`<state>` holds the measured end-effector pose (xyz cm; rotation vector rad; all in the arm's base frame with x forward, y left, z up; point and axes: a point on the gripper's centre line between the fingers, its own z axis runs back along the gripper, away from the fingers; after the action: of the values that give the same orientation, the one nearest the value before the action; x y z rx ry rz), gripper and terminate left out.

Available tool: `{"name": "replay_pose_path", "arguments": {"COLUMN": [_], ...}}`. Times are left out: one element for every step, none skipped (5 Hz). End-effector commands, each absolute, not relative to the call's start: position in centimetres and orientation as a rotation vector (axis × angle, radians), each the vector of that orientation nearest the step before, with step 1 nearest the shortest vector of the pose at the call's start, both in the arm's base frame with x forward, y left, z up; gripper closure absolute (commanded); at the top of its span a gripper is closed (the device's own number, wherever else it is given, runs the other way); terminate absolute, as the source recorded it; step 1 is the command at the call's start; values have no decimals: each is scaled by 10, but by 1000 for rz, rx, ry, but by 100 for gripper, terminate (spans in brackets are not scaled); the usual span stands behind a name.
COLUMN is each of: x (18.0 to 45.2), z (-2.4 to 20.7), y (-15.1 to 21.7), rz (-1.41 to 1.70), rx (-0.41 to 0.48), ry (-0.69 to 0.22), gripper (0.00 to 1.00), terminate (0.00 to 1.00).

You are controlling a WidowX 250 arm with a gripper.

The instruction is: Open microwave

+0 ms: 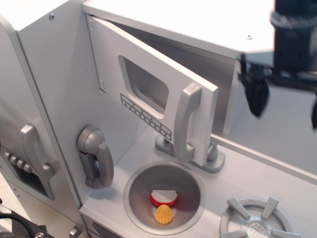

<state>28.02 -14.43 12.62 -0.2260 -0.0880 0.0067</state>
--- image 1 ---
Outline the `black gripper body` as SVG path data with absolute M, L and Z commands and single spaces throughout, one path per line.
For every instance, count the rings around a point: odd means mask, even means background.
M 296 90 L 317 91 L 317 71 L 291 70 L 274 65 L 273 53 L 240 53 L 239 79 L 247 92 L 267 92 L 270 85 Z

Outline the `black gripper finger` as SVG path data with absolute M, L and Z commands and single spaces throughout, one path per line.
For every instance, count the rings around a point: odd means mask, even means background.
M 315 101 L 315 104 L 312 110 L 312 127 L 313 129 L 317 128 L 317 101 Z
M 244 86 L 250 112 L 256 117 L 261 117 L 268 102 L 268 84 L 265 80 L 254 80 L 244 74 L 239 74 L 238 77 Z

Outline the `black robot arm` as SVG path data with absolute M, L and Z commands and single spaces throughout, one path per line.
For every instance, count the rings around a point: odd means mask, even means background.
M 274 50 L 241 53 L 238 79 L 244 86 L 250 112 L 261 117 L 269 99 L 269 85 L 317 91 L 317 2 L 277 0 L 270 22 L 275 29 Z

